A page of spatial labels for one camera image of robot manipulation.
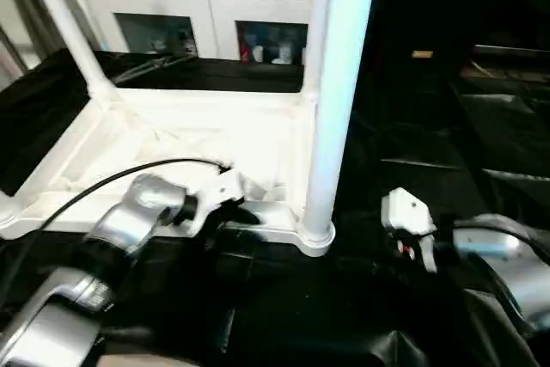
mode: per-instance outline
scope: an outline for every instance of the cabinet door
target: cabinet door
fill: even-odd
[[[209,0],[88,0],[106,49],[216,58]]]
[[[222,59],[303,64],[310,0],[210,0]]]

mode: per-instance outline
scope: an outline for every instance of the items in cabinet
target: items in cabinet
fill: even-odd
[[[129,52],[172,53],[198,56],[189,17],[164,15],[114,14]]]
[[[308,25],[237,21],[242,62],[304,64]]]

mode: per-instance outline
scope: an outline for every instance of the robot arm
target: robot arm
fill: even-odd
[[[196,195],[160,177],[139,175],[84,236],[70,266],[56,269],[2,332],[0,367],[79,367],[99,333],[98,315],[113,301],[155,228],[189,221],[196,235],[222,202],[242,197],[235,171]]]

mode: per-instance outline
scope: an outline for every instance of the white plastic pole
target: white plastic pole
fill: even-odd
[[[108,98],[113,85],[107,80],[65,0],[44,0],[65,44],[82,72],[90,94]]]
[[[303,75],[303,92],[318,94],[321,79],[323,50],[327,30],[328,0],[312,0],[308,25],[306,67]]]
[[[372,0],[330,0],[321,95],[303,228],[313,242],[330,235],[351,104]]]

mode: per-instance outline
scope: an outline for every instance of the black cable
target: black cable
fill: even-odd
[[[6,300],[8,299],[9,294],[9,287],[13,284],[13,281],[15,279],[15,276],[19,272],[21,265],[25,258],[27,258],[27,255],[31,249],[31,247],[34,245],[34,243],[38,240],[40,237],[40,234],[44,229],[48,227],[57,217],[59,217],[61,214],[63,214],[65,211],[67,211],[69,208],[71,208],[74,204],[76,204],[81,199],[87,197],[94,191],[97,191],[101,187],[104,187],[107,184],[110,184],[111,182],[115,180],[119,180],[120,178],[123,178],[127,175],[134,174],[139,171],[143,171],[144,169],[158,167],[160,165],[166,165],[169,163],[179,163],[179,162],[197,162],[197,163],[203,163],[206,165],[211,165],[214,167],[218,167],[220,170],[220,174],[227,172],[230,170],[229,167],[226,167],[222,163],[214,162],[214,161],[208,161],[206,159],[200,159],[200,158],[173,158],[173,159],[164,159],[161,161],[155,161],[155,162],[149,162],[145,163],[143,165],[139,165],[134,168],[129,168],[124,171],[118,172],[117,174],[111,175],[104,180],[100,180],[99,182],[95,183],[93,186],[85,189],[81,193],[79,193],[76,197],[68,201],[66,204],[61,206],[57,211],[55,211],[47,220],[44,221],[44,223],[41,224],[40,227],[38,227],[33,234],[31,234],[28,237],[28,241],[23,244],[21,247],[21,250],[19,251],[19,254],[15,258],[14,264],[9,268],[8,274],[4,277],[2,284],[0,284],[0,309],[3,308],[4,304],[6,303]]]

